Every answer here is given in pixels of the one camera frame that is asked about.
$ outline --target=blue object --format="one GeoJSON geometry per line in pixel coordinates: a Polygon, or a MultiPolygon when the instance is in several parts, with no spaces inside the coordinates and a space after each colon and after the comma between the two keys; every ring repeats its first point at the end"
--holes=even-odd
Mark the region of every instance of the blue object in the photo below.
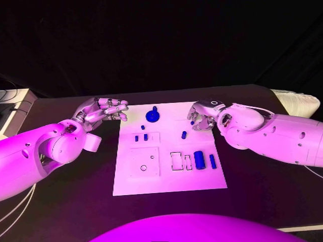
{"type": "Polygon", "coordinates": [[[217,163],[215,163],[214,155],[211,155],[211,167],[212,167],[212,169],[217,169],[217,163]]]}
{"type": "Polygon", "coordinates": [[[196,162],[196,169],[198,170],[205,169],[205,161],[204,161],[204,152],[202,151],[195,152],[195,162],[196,162]]]}
{"type": "Polygon", "coordinates": [[[186,138],[186,134],[188,134],[188,132],[183,131],[183,132],[182,132],[182,138],[183,138],[183,139],[186,138]]]}
{"type": "Polygon", "coordinates": [[[149,122],[153,123],[153,122],[157,122],[159,118],[160,118],[160,115],[159,115],[159,112],[157,112],[156,106],[155,106],[153,110],[149,111],[147,114],[146,114],[146,119],[147,119],[149,122]]]}

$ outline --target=white robotic arm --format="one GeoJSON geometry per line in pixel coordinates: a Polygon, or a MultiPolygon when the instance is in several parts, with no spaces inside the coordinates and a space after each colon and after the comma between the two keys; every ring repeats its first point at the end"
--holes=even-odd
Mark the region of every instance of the white robotic arm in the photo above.
{"type": "Polygon", "coordinates": [[[121,119],[127,101],[91,98],[74,117],[0,141],[0,201],[15,196],[62,165],[82,149],[97,152],[101,137],[90,134],[103,120],[121,119]]]}
{"type": "Polygon", "coordinates": [[[225,107],[217,100],[194,104],[188,119],[195,121],[198,115],[202,115],[202,121],[194,129],[212,129],[217,123],[221,135],[237,149],[251,149],[292,164],[323,167],[322,122],[237,103],[225,107]]]}

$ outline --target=blue block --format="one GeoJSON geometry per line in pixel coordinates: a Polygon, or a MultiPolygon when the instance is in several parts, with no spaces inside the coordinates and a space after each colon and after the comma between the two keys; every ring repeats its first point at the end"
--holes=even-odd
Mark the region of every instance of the blue block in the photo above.
{"type": "Polygon", "coordinates": [[[183,139],[186,138],[186,135],[188,135],[188,132],[183,131],[183,132],[182,132],[182,138],[183,138],[183,139]]]}
{"type": "Polygon", "coordinates": [[[198,170],[205,169],[205,161],[204,161],[204,152],[202,151],[195,152],[195,163],[196,163],[196,169],[198,170]]]}
{"type": "Polygon", "coordinates": [[[214,155],[211,155],[211,167],[212,167],[212,169],[217,169],[217,163],[215,163],[214,155]]]}

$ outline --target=black curtain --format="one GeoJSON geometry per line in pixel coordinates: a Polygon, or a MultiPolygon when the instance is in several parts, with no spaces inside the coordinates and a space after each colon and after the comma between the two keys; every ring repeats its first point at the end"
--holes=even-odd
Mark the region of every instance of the black curtain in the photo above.
{"type": "Polygon", "coordinates": [[[273,65],[322,14],[323,0],[0,1],[0,78],[45,97],[279,88],[273,65]]]}

